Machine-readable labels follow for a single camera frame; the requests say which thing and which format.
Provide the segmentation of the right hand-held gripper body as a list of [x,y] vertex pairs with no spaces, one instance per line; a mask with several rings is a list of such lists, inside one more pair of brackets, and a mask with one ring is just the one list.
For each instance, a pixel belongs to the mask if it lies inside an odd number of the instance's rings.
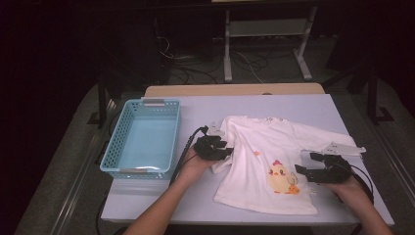
[[323,163],[329,175],[334,177],[331,183],[345,182],[353,175],[351,165],[344,159],[344,156],[360,157],[365,152],[364,147],[349,146],[336,142],[332,142],[325,147],[322,150]]

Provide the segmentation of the white metal desk frame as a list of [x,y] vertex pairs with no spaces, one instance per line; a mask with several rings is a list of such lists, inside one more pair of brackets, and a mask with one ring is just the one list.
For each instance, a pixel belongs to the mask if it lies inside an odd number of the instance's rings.
[[293,54],[297,60],[302,77],[306,81],[312,79],[303,53],[312,30],[317,7],[311,7],[307,18],[304,19],[282,19],[282,20],[259,20],[259,21],[231,21],[230,12],[226,12],[225,35],[224,35],[224,75],[225,81],[232,81],[230,39],[232,37],[250,36],[294,36],[301,37],[300,45]]

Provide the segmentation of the white shirt with chick print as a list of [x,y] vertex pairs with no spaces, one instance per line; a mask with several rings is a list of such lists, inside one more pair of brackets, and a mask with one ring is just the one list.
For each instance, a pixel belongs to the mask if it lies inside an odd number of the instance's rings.
[[221,204],[272,214],[316,214],[304,176],[296,173],[303,151],[332,143],[352,146],[344,134],[277,117],[226,117],[221,124],[231,156],[212,171],[229,172],[213,199]]

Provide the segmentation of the person's left hand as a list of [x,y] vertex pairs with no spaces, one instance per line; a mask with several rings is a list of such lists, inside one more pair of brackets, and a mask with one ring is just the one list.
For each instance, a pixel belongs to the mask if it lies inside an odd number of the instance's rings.
[[182,165],[176,180],[180,184],[190,186],[199,180],[204,172],[212,165],[214,165],[213,161],[204,160],[197,154],[188,154],[185,157],[185,163]]

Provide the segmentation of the black metal stand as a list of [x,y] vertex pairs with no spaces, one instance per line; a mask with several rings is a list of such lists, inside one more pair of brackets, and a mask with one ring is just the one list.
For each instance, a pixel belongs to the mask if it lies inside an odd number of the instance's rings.
[[369,66],[367,83],[367,115],[371,121],[378,125],[383,121],[393,121],[393,117],[385,107],[377,106],[378,76],[373,65]]
[[94,124],[98,129],[101,129],[109,121],[114,112],[114,101],[107,89],[107,81],[102,75],[98,78],[97,92],[98,110],[90,115],[87,123]]

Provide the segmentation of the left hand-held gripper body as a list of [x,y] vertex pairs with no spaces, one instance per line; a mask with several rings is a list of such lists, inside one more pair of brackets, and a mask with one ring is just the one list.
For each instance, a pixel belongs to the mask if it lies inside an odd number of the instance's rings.
[[216,149],[212,149],[210,142],[214,137],[220,137],[218,135],[208,135],[209,127],[203,126],[201,132],[204,134],[202,137],[199,137],[196,144],[194,145],[194,150],[196,153],[204,160],[208,161],[208,155]]

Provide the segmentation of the light blue plastic basket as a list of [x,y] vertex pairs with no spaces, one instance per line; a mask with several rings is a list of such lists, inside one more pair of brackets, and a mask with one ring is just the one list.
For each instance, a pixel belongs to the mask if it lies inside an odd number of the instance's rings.
[[100,170],[114,179],[170,179],[174,172],[180,109],[180,101],[176,99],[126,101]]

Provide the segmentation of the person's right hand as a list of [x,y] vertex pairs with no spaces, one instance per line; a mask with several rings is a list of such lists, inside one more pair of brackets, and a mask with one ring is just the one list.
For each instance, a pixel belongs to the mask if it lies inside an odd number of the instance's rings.
[[373,205],[362,189],[360,183],[353,177],[344,183],[325,184],[331,189],[353,212],[368,212]]

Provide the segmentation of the wooden table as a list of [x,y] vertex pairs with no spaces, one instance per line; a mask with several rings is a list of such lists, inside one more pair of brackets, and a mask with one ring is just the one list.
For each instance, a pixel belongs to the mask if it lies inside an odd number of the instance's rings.
[[205,84],[150,86],[145,97],[324,94],[318,83]]

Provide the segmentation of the metal floor rail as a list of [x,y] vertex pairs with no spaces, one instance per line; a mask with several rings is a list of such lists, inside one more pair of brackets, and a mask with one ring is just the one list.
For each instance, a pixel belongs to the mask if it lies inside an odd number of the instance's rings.
[[411,178],[409,171],[398,157],[397,151],[392,147],[390,137],[382,131],[381,126],[375,125],[373,132],[379,143],[382,145],[392,170],[400,180],[400,184],[402,185],[405,194],[411,204],[415,207],[415,181]]
[[108,188],[95,164],[101,149],[97,124],[88,124],[97,111],[96,98],[82,99],[51,162],[60,203],[47,235],[97,235],[97,215]]

